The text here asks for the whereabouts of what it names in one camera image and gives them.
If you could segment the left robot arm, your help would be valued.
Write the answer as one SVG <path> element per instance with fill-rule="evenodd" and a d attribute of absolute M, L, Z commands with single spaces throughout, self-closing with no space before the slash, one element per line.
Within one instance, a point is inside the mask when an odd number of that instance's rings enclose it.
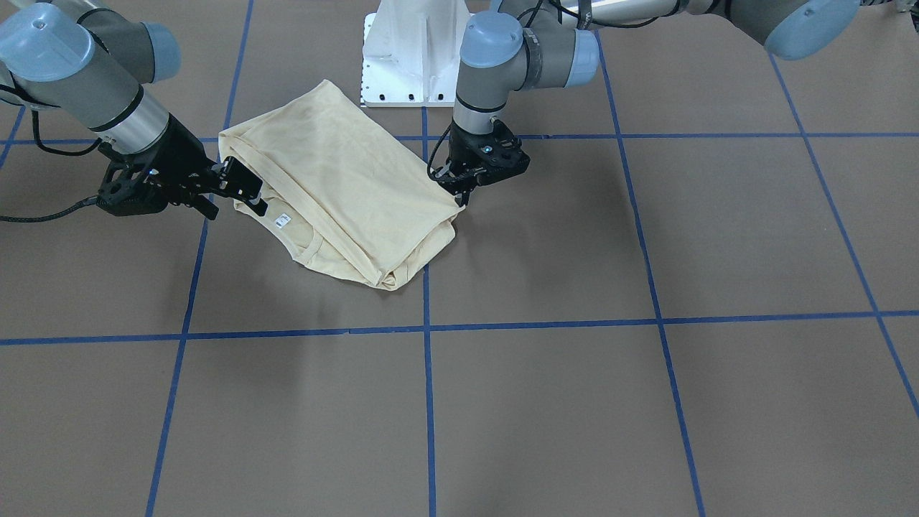
<path fill-rule="evenodd" d="M 508 127 L 514 92 L 575 88 L 600 71 L 600 36 L 649 42 L 657 27 L 731 27 L 769 55 L 798 61 L 854 21 L 860 1 L 492 1 L 467 21 L 442 166 L 428 177 L 460 207 L 473 190 L 523 174 L 531 158 Z"/>

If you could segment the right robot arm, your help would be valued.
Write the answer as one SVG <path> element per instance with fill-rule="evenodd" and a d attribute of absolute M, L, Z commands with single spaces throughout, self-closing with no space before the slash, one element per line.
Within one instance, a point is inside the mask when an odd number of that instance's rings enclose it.
<path fill-rule="evenodd" d="M 182 58 L 167 27 L 125 19 L 101 1 L 17 1 L 2 23 L 2 101 L 32 112 L 62 109 L 95 134 L 108 157 L 98 193 L 75 209 L 98 206 L 118 217 L 153 215 L 168 205 L 214 220 L 211 194 L 265 215 L 262 180 L 238 159 L 211 160 L 145 86 L 173 78 Z"/>

